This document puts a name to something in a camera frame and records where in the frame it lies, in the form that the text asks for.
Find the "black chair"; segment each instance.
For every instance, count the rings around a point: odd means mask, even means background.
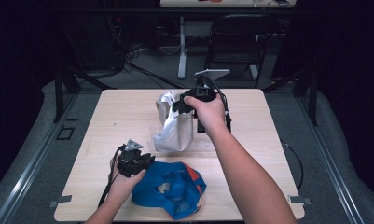
[[[228,14],[218,18],[211,27],[205,68],[210,68],[211,63],[244,64],[246,69],[256,65],[257,88],[268,42],[275,27],[276,20],[269,15]],[[262,38],[256,41],[256,35]]]

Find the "dark background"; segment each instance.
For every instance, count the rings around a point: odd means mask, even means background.
[[[83,1],[84,5],[54,2],[74,7],[103,6],[103,2],[93,0]],[[158,6],[158,1],[144,2],[145,7]],[[61,24],[66,24],[61,26],[50,15],[32,13],[27,7],[51,4],[0,2],[0,181],[39,113],[44,99],[41,88],[54,79],[57,69],[64,63],[81,69],[122,69],[122,49],[111,30],[119,28],[108,26],[106,17],[95,23],[89,17],[80,21],[61,17]],[[343,5],[298,0],[297,11],[309,10],[329,14],[320,20],[314,16],[290,19],[272,76],[290,76],[318,62],[315,71],[319,91],[337,115],[356,172],[374,191],[374,1],[348,1]],[[154,25],[161,20],[165,19],[146,16],[123,23],[130,33],[155,49]],[[146,28],[143,33],[143,29],[135,29],[142,24]],[[71,43],[66,34],[76,42]]]

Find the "person's right hand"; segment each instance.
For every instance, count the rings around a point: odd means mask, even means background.
[[[192,96],[186,96],[184,102],[195,108],[198,119],[207,133],[210,133],[214,128],[226,128],[225,108],[219,94],[211,102],[203,102]]]

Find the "white table leg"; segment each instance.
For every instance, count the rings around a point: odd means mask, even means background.
[[[180,19],[180,64],[178,65],[178,78],[186,78],[187,53],[186,53],[186,36],[185,36],[184,17]]]

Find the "metal rail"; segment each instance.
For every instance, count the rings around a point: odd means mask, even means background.
[[[65,121],[67,113],[71,110],[72,106],[76,102],[77,95],[70,95],[70,99],[67,101],[64,106],[64,114],[60,118],[59,122],[53,123],[50,128],[47,136],[44,139],[44,142],[41,148],[35,153],[33,158],[30,160],[26,169],[24,170],[21,178],[18,180],[14,189],[10,193],[8,199],[4,203],[3,207],[0,209],[0,223],[11,223],[13,216],[19,208],[25,194],[33,184],[36,175],[39,172],[42,164],[44,163],[45,158],[47,157],[50,151],[50,144],[52,140],[56,137],[56,134],[62,128],[62,125]]]
[[[307,112],[306,103],[303,101],[301,97],[297,97],[296,99],[299,108],[302,110],[303,118],[309,124],[309,127],[315,137],[315,140],[317,141],[317,144],[319,146],[320,157],[323,161],[326,171],[328,172],[329,178],[332,181],[332,185],[334,186],[335,191],[339,196],[339,200],[344,208],[344,211],[346,212],[347,218],[350,220],[350,223],[353,224],[365,223],[360,213],[358,212],[358,209],[353,201],[353,197],[350,194],[350,191],[348,190],[346,183],[343,181],[343,178],[340,175],[338,167],[335,161],[333,160],[328,147],[326,146],[326,142],[320,133],[319,127],[314,126],[312,121],[310,120],[309,114]]]

